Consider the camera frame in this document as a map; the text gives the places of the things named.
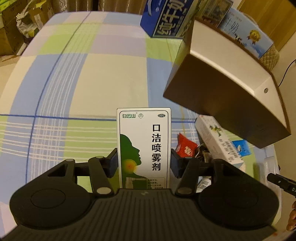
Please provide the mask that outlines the person's right hand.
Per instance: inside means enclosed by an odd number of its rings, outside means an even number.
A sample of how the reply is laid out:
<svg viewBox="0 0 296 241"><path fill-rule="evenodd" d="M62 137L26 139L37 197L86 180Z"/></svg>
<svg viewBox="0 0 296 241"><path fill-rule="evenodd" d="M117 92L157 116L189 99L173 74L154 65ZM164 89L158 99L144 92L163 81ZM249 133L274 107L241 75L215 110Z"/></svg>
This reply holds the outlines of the person's right hand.
<svg viewBox="0 0 296 241"><path fill-rule="evenodd" d="M293 202L292 204L292 211L290 212L290 216L288 218L286 230L287 231L295 230L295 226L296 226L296 201Z"/></svg>

